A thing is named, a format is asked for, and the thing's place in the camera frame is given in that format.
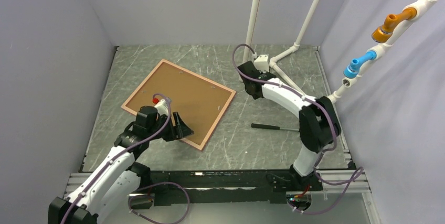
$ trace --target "robotic arm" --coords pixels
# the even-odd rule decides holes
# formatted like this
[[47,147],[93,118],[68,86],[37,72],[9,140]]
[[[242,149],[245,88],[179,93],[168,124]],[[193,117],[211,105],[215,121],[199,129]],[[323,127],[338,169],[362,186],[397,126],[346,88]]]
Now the robotic arm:
[[[90,177],[67,198],[57,197],[52,201],[48,224],[60,224],[70,206],[72,210],[66,224],[100,224],[128,194],[152,184],[150,168],[135,162],[148,149],[150,142],[128,152],[125,150],[161,129],[168,119],[168,102],[162,99],[155,106],[144,106],[139,110],[136,120],[118,136],[105,160]],[[175,125],[170,119],[167,126],[152,139],[163,138],[165,141],[173,141],[194,133],[185,125],[177,112],[173,112],[173,118]],[[122,152],[124,152],[122,155],[113,160]],[[79,194],[82,198],[76,202]]]
[[328,113],[334,124],[336,136],[340,135],[341,128],[335,114],[332,102],[327,97],[316,99],[307,95],[302,97],[290,91],[293,89],[284,84],[275,75],[269,72],[266,55],[262,55],[238,66],[238,69],[251,79],[267,81],[260,83],[252,81],[240,75],[245,85],[246,92],[253,99],[266,98],[278,103],[299,118],[300,137],[303,147],[290,167],[293,183],[305,186],[313,175],[314,166],[319,162],[322,149],[333,142],[331,130],[326,116],[314,104],[307,101],[311,99],[320,104]]

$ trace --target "table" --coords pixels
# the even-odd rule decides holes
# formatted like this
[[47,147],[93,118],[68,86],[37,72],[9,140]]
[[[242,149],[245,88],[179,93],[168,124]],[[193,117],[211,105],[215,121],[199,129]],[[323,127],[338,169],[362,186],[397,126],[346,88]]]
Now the table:
[[[254,45],[258,54],[271,57],[290,45]],[[296,128],[298,119],[278,104],[253,98],[231,64],[235,45],[135,45],[118,48],[93,127],[82,171],[90,172],[106,157],[116,137],[134,121],[122,103],[161,59],[237,91],[203,151],[181,141],[155,140],[137,160],[152,170],[221,170],[289,168],[301,149],[298,132],[252,129],[251,123]],[[241,63],[242,49],[236,55]],[[312,46],[301,46],[278,62],[308,95],[326,95],[322,68]],[[346,168],[339,138],[338,148],[327,153],[320,168]]]

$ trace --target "wooden frame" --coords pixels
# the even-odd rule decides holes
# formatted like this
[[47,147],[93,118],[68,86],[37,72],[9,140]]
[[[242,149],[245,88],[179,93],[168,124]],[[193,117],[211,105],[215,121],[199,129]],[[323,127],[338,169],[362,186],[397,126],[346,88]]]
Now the wooden frame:
[[235,96],[235,94],[236,94],[236,91],[233,90],[233,89],[230,89],[230,88],[228,88],[228,87],[226,87],[226,86],[223,86],[223,85],[221,85],[221,84],[219,84],[219,83],[217,83],[217,82],[214,82],[214,81],[212,81],[212,80],[210,80],[210,79],[207,79],[207,78],[205,78],[205,77],[203,77],[203,76],[200,76],[200,75],[198,75],[198,74],[196,74],[196,73],[194,73],[194,72],[192,72],[192,71],[190,71],[190,70],[188,70],[188,69],[185,69],[185,68],[183,68],[183,67],[180,67],[180,66],[178,66],[178,65],[176,65],[176,64],[174,64],[174,63],[171,63],[171,62],[169,62],[169,61],[167,61],[167,60],[161,60],[161,61],[156,65],[156,67],[150,72],[150,74],[149,74],[149,75],[148,75],[148,76],[141,82],[141,84],[139,84],[139,86],[133,91],[133,93],[128,97],[128,99],[122,104],[121,108],[123,108],[124,110],[126,110],[126,111],[132,113],[133,115],[136,115],[136,114],[137,114],[136,111],[134,111],[133,109],[131,109],[131,108],[128,107],[128,103],[135,97],[136,94],[139,93],[139,91],[141,90],[141,88],[142,88],[142,87],[145,85],[145,83],[150,79],[150,77],[153,76],[153,74],[155,74],[155,72],[157,71],[157,69],[158,69],[162,64],[168,64],[168,65],[170,65],[170,66],[173,66],[173,67],[177,68],[178,70],[180,70],[180,71],[182,71],[182,72],[189,73],[189,74],[193,75],[193,76],[196,77],[196,78],[200,78],[200,79],[202,79],[202,80],[204,80],[204,81],[209,82],[209,84],[211,84],[212,86],[219,87],[219,88],[224,89],[224,90],[226,90],[226,91],[229,91],[229,92],[231,93],[230,96],[229,96],[229,98],[228,98],[228,100],[226,101],[226,103],[222,106],[222,108],[220,108],[219,113],[218,113],[218,115],[217,115],[215,121],[213,122],[213,124],[212,124],[212,126],[210,127],[209,131],[208,131],[207,134],[205,135],[205,137],[204,137],[203,141],[201,142],[201,144],[197,144],[197,143],[192,142],[192,141],[190,141],[190,140],[188,140],[188,139],[186,139],[186,138],[181,139],[181,141],[183,141],[183,142],[185,142],[185,143],[187,143],[187,144],[193,146],[194,148],[197,148],[198,150],[202,151],[203,148],[204,148],[204,146],[206,145],[207,141],[210,139],[210,137],[211,137],[213,131],[215,130],[216,126],[218,125],[219,121],[221,120],[222,115],[225,113],[226,109],[229,107],[230,103],[232,102],[232,100],[233,100],[233,98],[234,98],[234,96]]

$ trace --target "gray wall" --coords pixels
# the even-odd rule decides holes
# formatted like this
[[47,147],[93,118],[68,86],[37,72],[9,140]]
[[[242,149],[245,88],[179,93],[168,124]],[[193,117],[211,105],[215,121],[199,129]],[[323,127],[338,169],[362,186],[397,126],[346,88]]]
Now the gray wall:
[[1,223],[46,223],[87,147],[112,59],[88,0],[0,0]]
[[[310,211],[326,209],[337,199],[338,195],[329,194],[325,201],[323,195],[312,198]],[[186,209],[185,205],[153,207],[150,210],[139,210],[155,221],[172,223],[179,219]],[[113,211],[104,224],[147,224],[147,221],[128,214],[128,204],[122,202]],[[270,223],[304,223],[304,224],[369,224],[368,214],[362,194],[347,194],[330,212],[323,215],[301,215],[292,212],[286,204],[270,204],[268,202],[237,202],[192,204],[190,212],[181,224],[270,224]]]
[[[416,0],[346,0],[321,57],[331,89],[390,13]],[[445,0],[413,24],[339,101],[354,159],[366,169],[384,223],[445,217]]]
[[[252,0],[91,0],[111,40],[133,44],[238,44]],[[261,0],[253,43],[291,44],[313,0]],[[320,0],[304,44],[320,45],[344,0]]]

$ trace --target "screwdriver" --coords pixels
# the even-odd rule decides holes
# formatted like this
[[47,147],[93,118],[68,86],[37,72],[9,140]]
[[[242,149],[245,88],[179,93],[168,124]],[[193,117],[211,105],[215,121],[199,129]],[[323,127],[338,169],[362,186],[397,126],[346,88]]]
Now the screwdriver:
[[284,127],[278,127],[278,126],[267,125],[267,124],[252,123],[250,126],[251,126],[252,128],[257,128],[257,129],[282,130],[282,131],[296,131],[296,132],[300,132],[299,129],[284,128]]

